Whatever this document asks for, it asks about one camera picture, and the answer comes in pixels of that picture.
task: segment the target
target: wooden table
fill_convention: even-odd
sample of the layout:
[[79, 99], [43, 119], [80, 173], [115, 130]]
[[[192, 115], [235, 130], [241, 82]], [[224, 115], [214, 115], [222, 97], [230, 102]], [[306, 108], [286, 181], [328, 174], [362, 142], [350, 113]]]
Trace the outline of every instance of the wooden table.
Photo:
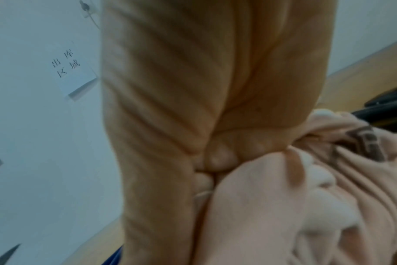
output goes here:
[[[328, 77], [318, 108], [354, 111], [376, 95], [397, 87], [397, 43]], [[101, 265], [123, 244], [115, 220], [88, 240], [62, 265]]]

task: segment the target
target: hand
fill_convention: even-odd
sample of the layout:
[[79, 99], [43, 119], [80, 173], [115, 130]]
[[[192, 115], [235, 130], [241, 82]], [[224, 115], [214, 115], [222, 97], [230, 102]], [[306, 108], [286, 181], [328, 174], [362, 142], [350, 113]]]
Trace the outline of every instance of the hand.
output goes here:
[[188, 264], [197, 172], [288, 146], [322, 89], [336, 0], [108, 0], [104, 121], [122, 264]]

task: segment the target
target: beige cloth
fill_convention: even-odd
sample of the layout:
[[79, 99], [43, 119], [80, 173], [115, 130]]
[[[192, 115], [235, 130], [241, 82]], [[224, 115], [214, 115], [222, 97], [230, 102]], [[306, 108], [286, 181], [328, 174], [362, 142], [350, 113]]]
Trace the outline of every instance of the beige cloth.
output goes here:
[[390, 264], [397, 134], [317, 110], [293, 147], [221, 176], [195, 201], [194, 265]]

